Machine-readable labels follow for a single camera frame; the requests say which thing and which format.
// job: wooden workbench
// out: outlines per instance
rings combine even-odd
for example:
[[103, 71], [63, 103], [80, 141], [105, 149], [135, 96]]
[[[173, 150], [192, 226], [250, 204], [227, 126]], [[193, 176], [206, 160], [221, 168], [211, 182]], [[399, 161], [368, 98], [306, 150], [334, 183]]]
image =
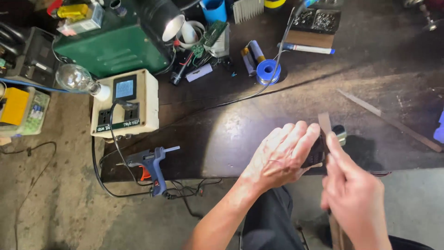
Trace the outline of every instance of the wooden workbench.
[[[191, 83], [183, 80], [178, 87], [167, 82], [169, 74], [158, 77], [160, 126], [259, 90], [262, 86], [247, 76], [240, 50], [257, 40], [266, 58], [274, 58], [289, 12], [286, 8], [230, 26], [234, 77], [221, 65]], [[345, 150], [364, 169], [442, 167], [444, 154], [402, 134], [335, 91], [349, 92], [433, 139], [444, 106], [444, 29], [423, 32], [424, 25], [419, 13], [391, 1], [347, 1], [333, 43], [334, 55], [284, 52], [282, 81], [270, 86], [267, 94], [121, 141], [121, 147], [138, 141], [123, 149], [123, 154], [179, 145], [181, 149], [167, 153], [160, 164], [165, 179], [237, 177], [272, 129], [298, 120], [316, 122], [318, 113], [328, 111], [333, 125], [346, 127]], [[114, 149], [114, 145], [106, 145], [105, 154]], [[131, 180], [125, 167], [115, 165], [118, 162], [121, 159], [116, 153], [106, 158], [101, 174], [104, 182]], [[134, 172], [141, 176], [141, 169]], [[325, 174], [325, 168], [307, 174]]]

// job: blue cup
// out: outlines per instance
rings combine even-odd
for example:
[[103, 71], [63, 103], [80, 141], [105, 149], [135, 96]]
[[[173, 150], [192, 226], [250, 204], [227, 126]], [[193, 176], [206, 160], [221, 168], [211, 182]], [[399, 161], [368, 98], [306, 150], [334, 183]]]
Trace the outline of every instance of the blue cup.
[[207, 22], [226, 22], [225, 0], [202, 0], [200, 6]]

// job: heat sink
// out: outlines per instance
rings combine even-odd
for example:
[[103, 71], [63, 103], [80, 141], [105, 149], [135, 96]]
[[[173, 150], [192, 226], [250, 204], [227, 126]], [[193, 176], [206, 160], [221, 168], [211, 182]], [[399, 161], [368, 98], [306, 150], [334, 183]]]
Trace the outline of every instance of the heat sink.
[[236, 24], [250, 20], [264, 12], [264, 0], [239, 0], [233, 4]]

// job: hand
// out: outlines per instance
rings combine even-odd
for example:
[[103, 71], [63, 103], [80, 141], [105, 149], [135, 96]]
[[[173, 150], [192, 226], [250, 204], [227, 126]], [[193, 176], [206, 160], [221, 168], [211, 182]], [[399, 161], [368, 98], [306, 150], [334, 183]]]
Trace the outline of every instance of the hand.
[[261, 193], [299, 179], [309, 168], [301, 169], [320, 127], [299, 121], [274, 129], [259, 145], [240, 179], [251, 182]]
[[331, 209], [355, 249], [391, 249], [384, 212], [384, 184], [345, 153], [334, 133], [322, 180], [321, 208]]

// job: green metal box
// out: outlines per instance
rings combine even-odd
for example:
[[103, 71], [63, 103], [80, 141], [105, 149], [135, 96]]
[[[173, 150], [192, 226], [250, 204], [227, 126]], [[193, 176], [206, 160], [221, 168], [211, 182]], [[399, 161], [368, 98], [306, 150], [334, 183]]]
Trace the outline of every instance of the green metal box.
[[133, 10], [120, 18], [107, 9], [100, 29], [62, 36], [54, 51], [100, 78], [137, 69], [153, 74], [170, 63], [168, 49], [156, 40], [141, 29]]

